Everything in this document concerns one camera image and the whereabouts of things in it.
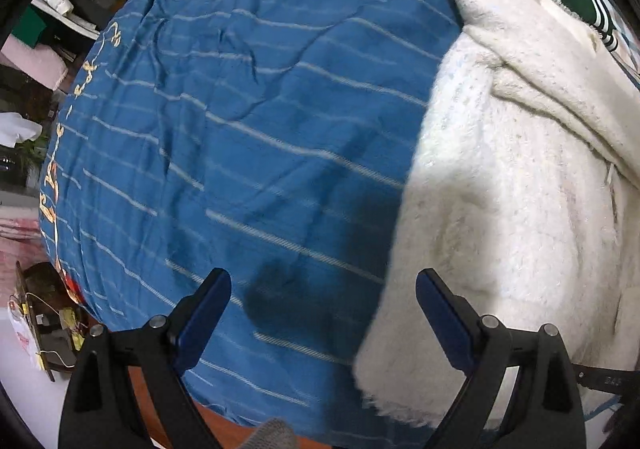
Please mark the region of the blue striped bed sheet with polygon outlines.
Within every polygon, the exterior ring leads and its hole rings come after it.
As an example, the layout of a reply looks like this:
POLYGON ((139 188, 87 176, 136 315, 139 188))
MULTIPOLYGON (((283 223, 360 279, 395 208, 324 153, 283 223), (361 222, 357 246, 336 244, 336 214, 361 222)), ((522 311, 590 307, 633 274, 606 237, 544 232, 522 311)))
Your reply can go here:
POLYGON ((184 383, 227 420, 419 448, 352 378, 378 307, 451 0, 128 0, 61 106, 46 251, 112 330, 215 268, 230 303, 184 383))

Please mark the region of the white tweed jacket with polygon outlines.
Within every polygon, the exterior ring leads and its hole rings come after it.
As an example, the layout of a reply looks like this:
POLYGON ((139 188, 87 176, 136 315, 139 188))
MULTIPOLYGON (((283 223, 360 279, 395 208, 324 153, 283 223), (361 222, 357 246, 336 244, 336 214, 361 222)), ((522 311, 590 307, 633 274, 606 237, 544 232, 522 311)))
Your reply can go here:
POLYGON ((354 363, 366 403, 438 423, 460 389, 416 301, 433 268, 478 313, 556 325, 570 359, 639 361, 639 91, 558 0, 454 0, 378 311, 354 363))

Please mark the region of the white red plastic bag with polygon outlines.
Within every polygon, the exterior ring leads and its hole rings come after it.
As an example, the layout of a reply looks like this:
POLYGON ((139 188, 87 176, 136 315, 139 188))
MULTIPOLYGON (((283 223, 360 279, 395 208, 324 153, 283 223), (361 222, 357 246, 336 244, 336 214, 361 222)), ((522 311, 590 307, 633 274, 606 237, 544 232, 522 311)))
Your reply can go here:
POLYGON ((6 308, 8 308, 9 319, 18 343, 20 343, 25 353, 28 354, 32 365, 38 370, 43 371, 44 365, 40 356, 40 348, 23 313, 23 308, 16 299, 10 299, 6 308))

